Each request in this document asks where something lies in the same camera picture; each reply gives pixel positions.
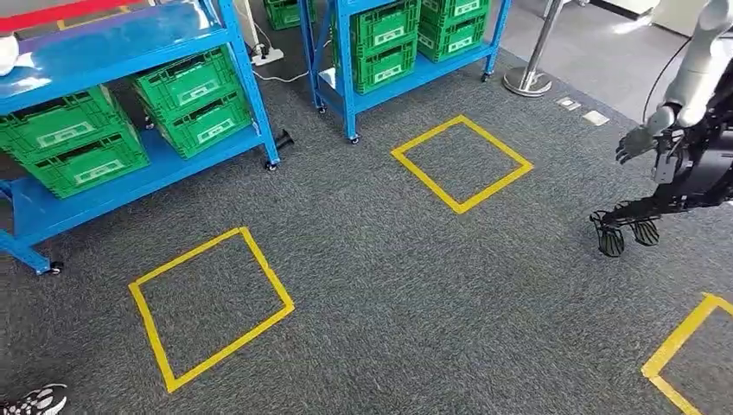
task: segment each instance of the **green plastic crate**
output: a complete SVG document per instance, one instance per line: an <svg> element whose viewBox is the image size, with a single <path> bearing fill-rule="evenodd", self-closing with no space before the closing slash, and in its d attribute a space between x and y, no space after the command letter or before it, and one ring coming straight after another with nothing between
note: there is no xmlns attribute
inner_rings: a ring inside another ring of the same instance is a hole
<svg viewBox="0 0 733 415"><path fill-rule="evenodd" d="M235 90L184 117L157 126L181 157L190 158L251 124L244 95Z"/></svg>
<svg viewBox="0 0 733 415"><path fill-rule="evenodd" d="M380 54L354 57L354 89L369 93L412 72L417 58L417 40L407 41Z"/></svg>
<svg viewBox="0 0 733 415"><path fill-rule="evenodd" d="M149 163L137 131L128 125L110 137L23 167L52 193L64 198Z"/></svg>
<svg viewBox="0 0 733 415"><path fill-rule="evenodd" d="M417 32L417 50L433 62L446 60L478 46L485 27L485 16L474 17L446 29L421 22Z"/></svg>
<svg viewBox="0 0 733 415"><path fill-rule="evenodd" d="M21 163L72 150L129 122L104 86L0 117L0 148Z"/></svg>
<svg viewBox="0 0 733 415"><path fill-rule="evenodd" d="M371 56L411 39L420 21L420 0L401 0L351 16L351 53Z"/></svg>
<svg viewBox="0 0 733 415"><path fill-rule="evenodd" d="M309 0L310 18L316 19L316 7L313 0ZM295 28L300 25L300 10L297 0L265 0L267 20L273 30Z"/></svg>
<svg viewBox="0 0 733 415"><path fill-rule="evenodd" d="M179 118L239 86L226 46L188 56L133 76L151 114Z"/></svg>
<svg viewBox="0 0 733 415"><path fill-rule="evenodd" d="M420 21L447 27L478 16L486 16L490 0L423 0Z"/></svg>

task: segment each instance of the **electrical cable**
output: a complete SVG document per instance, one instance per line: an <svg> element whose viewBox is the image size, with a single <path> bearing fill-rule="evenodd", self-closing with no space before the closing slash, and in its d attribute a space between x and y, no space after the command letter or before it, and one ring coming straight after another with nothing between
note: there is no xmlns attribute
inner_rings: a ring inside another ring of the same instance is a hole
<svg viewBox="0 0 733 415"><path fill-rule="evenodd" d="M234 0L232 3L234 3L234 9L237 10L237 13L239 13L240 16L246 19L249 19L249 16L244 11L242 11L242 9L239 8L239 2L237 0ZM270 45L270 49L272 49L272 41L270 40L270 37L265 33L264 30L262 30L262 28L259 27L259 25L257 24L257 22L254 21L254 19L252 19L252 24L254 24L254 27L257 29L257 31L261 33L262 36L265 37L265 39L267 40L267 43Z"/></svg>
<svg viewBox="0 0 733 415"><path fill-rule="evenodd" d="M262 34L262 36L264 36L264 37L265 37L265 39L267 40L267 43L268 43L268 44L270 45L270 49L272 49L272 41L270 40L270 37L269 37L269 36L268 36L268 35L267 35L267 34L265 33L265 31L264 31L264 30L262 30L262 29L261 29L261 28L259 27L259 25L257 24L257 22L254 22L254 21L252 21L252 23L254 24L254 27L255 27L255 28L257 28L257 31L258 31L259 33L261 33L261 34Z"/></svg>
<svg viewBox="0 0 733 415"><path fill-rule="evenodd" d="M305 75L308 74L308 71L306 71L304 73L301 73L301 74L297 75L295 78L290 78L289 80L284 80L282 78L278 78L277 76L264 77L264 76L260 75L259 73L255 72L255 71L253 71L253 72L254 72L255 76L257 76L261 80L279 80L280 82L284 82L286 84L289 84L289 83L291 83L291 82L293 82L295 80L299 80L303 76L305 76Z"/></svg>
<svg viewBox="0 0 733 415"><path fill-rule="evenodd" d="M244 13L244 12L243 12L243 11L242 11L242 10L241 10L240 8L239 8L239 3L237 2L237 0L234 0L234 2L233 2L233 3L234 3L234 8L235 8L235 9L237 10L237 13L239 13L239 15L240 15L240 16L243 16L243 17L249 18L249 16L248 16L247 14L245 14L245 13ZM259 27L259 25L257 24L257 22L255 22L254 20L252 20L252 23L254 24L254 27L255 27L255 28L257 28L257 31L258 31L259 33L261 33L261 34L262 34L262 36L264 36L264 37L265 37L265 39L267 40L267 43L268 43L268 44L270 44L270 49L272 49L273 47L272 47L272 41L270 40L270 37L269 37L269 36L268 36L268 35L267 35L267 34L265 33L265 31L264 31L264 30L262 30L262 29L261 29L261 28ZM323 47L324 47L324 48L325 48L325 47L327 47L327 46L328 46L328 44L329 44L329 43L330 43L331 41L332 41L332 39L328 39L328 40L326 41L326 43L323 43ZM257 77L258 77L258 78L260 78L261 80L279 80L280 82L284 82L284 83L286 83L286 84L289 84L289 83L291 83L291 82L294 82L294 81L296 81L296 80L299 80L299 79L301 79L301 78L302 78L303 76L305 76L305 75L307 75L307 74L309 73L309 71L305 71L304 73L301 73L301 74L297 75L297 76L296 76L296 77L294 77L294 78L290 78L289 80L284 80L284 79L282 79L282 78L279 78L279 77L277 77L277 76L269 76L269 77L265 77L265 76L262 76L262 75L260 75L259 73L257 73L257 71L255 71L254 69L252 70L252 72L253 72L253 73L255 74L255 76L257 76Z"/></svg>
<svg viewBox="0 0 733 415"><path fill-rule="evenodd" d="M657 89L657 84L660 83L660 80L662 79L662 75L664 75L664 72L666 72L666 70L672 64L672 61L674 61L674 58L676 58L677 55L680 52L682 52L682 49L684 49L685 46L687 46L687 44L690 43L691 40L692 40L692 38L687 39L685 41L685 43L683 43L682 46L680 46L679 49L677 49L677 52L675 52L675 54L671 58L669 58L669 61L666 63L665 67L662 69L662 72L660 72L660 75L657 76L657 80L654 82L654 85L652 85L652 90L649 91L649 95L647 96L647 102L644 104L644 112L641 115L641 122L642 123L646 123L647 122L647 108L649 107L649 101L652 99L652 95L654 94L654 90Z"/></svg>

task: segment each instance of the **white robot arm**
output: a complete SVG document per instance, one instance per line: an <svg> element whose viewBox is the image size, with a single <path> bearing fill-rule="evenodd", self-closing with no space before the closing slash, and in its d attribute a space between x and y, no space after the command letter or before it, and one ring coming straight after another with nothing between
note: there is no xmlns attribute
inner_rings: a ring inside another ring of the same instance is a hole
<svg viewBox="0 0 733 415"><path fill-rule="evenodd" d="M655 147L655 137L673 126L692 127L707 111L708 100L733 59L733 0L710 0L703 8L677 76L666 90L664 102L644 125L630 131L616 151L625 163Z"/></svg>

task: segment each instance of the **power strip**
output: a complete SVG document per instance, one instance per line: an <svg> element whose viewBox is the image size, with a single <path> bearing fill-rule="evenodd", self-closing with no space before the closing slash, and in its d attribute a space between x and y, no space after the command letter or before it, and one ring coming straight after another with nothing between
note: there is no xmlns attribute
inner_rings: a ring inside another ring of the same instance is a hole
<svg viewBox="0 0 733 415"><path fill-rule="evenodd" d="M280 49L270 49L267 54L255 54L252 57L252 63L255 67L261 67L270 62L279 61L285 57L285 54Z"/></svg>

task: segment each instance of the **shelf caster wheel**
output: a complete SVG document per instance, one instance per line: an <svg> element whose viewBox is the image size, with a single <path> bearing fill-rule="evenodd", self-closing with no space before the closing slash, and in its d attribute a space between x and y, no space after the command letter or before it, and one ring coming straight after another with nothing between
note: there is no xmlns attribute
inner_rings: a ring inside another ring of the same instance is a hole
<svg viewBox="0 0 733 415"><path fill-rule="evenodd" d="M64 271L64 263L60 261L54 261L51 263L51 268L43 272L44 275L59 275Z"/></svg>

